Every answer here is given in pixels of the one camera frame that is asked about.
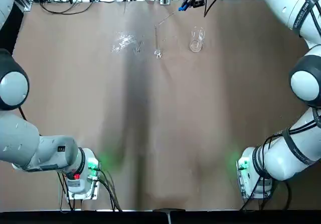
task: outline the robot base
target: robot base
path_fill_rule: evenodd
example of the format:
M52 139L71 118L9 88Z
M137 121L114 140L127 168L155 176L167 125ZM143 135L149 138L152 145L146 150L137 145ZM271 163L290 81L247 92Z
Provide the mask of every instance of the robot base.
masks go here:
M97 200L98 190L99 190L99 181L97 181L97 182L93 181L91 183L91 187L87 193L75 194L70 191L68 193L69 193L69 198L71 200Z
M243 152L242 157L238 161L236 161L238 185L239 185L243 199L248 199L248 198L263 199L263 178L260 177L254 169L253 161L252 161L253 150L254 150L253 147L247 148ZM265 191L264 198L268 198L270 196L271 189L272 189L272 179L271 178L265 179L264 180L264 191Z
M84 152L84 168L77 179L68 179L69 198L75 200L95 200L98 196L100 163L94 153L87 148L82 149Z

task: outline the transparent object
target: transparent object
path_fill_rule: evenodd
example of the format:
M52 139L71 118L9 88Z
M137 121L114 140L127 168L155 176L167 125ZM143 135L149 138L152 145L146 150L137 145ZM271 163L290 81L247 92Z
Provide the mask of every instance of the transparent object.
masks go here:
M192 52L201 51L205 39L205 30L202 27L194 27L191 35L190 49Z
M162 58L163 52L159 47L159 41L158 41L158 29L157 26L155 26L155 52L154 54L156 55L156 58Z

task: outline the glass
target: glass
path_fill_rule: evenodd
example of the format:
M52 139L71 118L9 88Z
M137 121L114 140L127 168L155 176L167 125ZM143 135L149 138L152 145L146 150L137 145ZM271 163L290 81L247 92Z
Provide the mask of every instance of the glass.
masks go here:
M191 35L190 49L192 52L201 51L205 39L205 30L202 27L194 27Z

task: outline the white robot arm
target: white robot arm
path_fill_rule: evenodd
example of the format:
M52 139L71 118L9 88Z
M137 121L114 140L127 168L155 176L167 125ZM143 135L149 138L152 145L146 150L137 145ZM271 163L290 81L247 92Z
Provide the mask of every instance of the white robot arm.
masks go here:
M40 136L38 129L11 112L29 93L29 80L9 52L0 49L0 160L27 172L56 170L67 177L73 199L96 199L100 166L90 149L69 136Z
M291 128L274 134L276 138L271 143L247 148L237 161L243 198L256 199L270 195L272 179L289 179L321 158L319 0L264 1L280 21L303 37L310 47L290 72L289 85L294 94L311 108Z

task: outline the white cylinder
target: white cylinder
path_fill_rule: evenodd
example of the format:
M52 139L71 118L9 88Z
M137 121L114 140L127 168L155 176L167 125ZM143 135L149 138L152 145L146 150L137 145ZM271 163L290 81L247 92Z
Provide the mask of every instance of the white cylinder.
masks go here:
M9 106L22 104L28 93L28 81L19 72L10 72L0 81L0 98Z
M312 109L309 108L291 129L298 128L311 120L313 120L313 115ZM291 135L291 137L297 148L309 159L317 161L321 158L321 129L319 127ZM283 137L272 142L272 147L264 155L264 163L267 172L277 180L289 179L308 167L293 155Z
M0 111L0 160L28 165L39 144L38 129L14 115Z
M291 88L304 101L315 100L319 95L319 83L309 72L298 71L291 77Z

